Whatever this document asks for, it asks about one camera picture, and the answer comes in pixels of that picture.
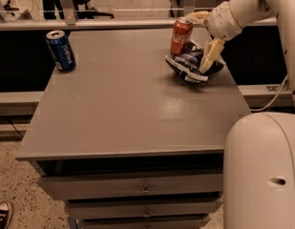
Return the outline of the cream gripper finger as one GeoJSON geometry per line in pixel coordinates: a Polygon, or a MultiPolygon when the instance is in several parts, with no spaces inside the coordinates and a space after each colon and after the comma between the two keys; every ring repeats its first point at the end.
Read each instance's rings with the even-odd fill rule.
{"type": "Polygon", "coordinates": [[[214,61],[217,60],[224,49],[225,41],[220,38],[214,38],[211,42],[207,42],[204,46],[203,57],[200,62],[199,70],[206,73],[214,61]]]}
{"type": "Polygon", "coordinates": [[[207,10],[201,10],[196,12],[191,12],[185,15],[185,19],[190,21],[194,26],[206,27],[208,22],[208,17],[210,12],[207,10]]]}

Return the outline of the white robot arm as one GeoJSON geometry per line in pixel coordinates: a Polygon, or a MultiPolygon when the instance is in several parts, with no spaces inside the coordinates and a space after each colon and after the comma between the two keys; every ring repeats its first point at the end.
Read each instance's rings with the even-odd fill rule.
{"type": "MultiPolygon", "coordinates": [[[[274,17],[295,108],[295,0],[230,0],[187,18],[229,41],[274,17]]],[[[295,229],[295,113],[259,112],[237,121],[224,147],[224,229],[295,229]]]]}

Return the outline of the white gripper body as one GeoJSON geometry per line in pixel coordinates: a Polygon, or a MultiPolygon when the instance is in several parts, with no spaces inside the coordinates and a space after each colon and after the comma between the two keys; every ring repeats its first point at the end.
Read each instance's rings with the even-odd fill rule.
{"type": "Polygon", "coordinates": [[[206,27],[213,37],[224,41],[230,41],[242,33],[242,27],[236,20],[228,2],[221,3],[207,15],[206,27]]]}

